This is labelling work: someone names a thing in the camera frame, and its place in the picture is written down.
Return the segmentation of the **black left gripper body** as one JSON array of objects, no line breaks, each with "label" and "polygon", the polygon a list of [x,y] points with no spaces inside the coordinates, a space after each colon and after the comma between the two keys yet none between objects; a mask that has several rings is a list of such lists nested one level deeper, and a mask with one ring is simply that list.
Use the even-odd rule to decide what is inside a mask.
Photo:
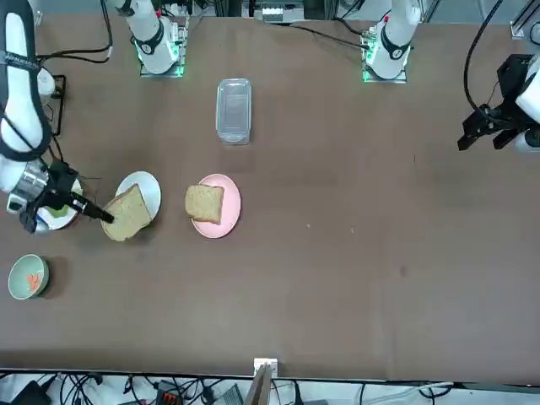
[{"label": "black left gripper body", "polygon": [[497,69],[502,102],[497,111],[510,111],[519,107],[534,110],[534,73],[529,70],[534,63],[532,54],[510,54]]}]

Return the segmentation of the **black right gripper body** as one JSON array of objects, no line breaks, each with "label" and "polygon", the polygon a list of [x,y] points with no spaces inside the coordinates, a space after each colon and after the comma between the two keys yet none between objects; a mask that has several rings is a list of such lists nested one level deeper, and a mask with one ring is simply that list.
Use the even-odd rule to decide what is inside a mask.
[{"label": "black right gripper body", "polygon": [[42,202],[82,202],[82,196],[73,191],[78,172],[64,161],[52,161],[42,171],[47,181],[40,195]]}]

